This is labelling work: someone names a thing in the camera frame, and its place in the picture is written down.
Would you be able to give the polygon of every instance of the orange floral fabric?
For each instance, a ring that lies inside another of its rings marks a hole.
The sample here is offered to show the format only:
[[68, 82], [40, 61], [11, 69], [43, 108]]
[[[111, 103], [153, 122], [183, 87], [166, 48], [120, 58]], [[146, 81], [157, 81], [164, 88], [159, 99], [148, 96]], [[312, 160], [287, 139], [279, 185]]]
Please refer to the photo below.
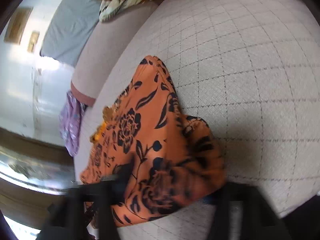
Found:
[[116, 174], [131, 158], [124, 199], [112, 206], [118, 227], [168, 215], [219, 189], [225, 182], [219, 146], [208, 125], [181, 113], [168, 69], [147, 56], [92, 136], [83, 183]]

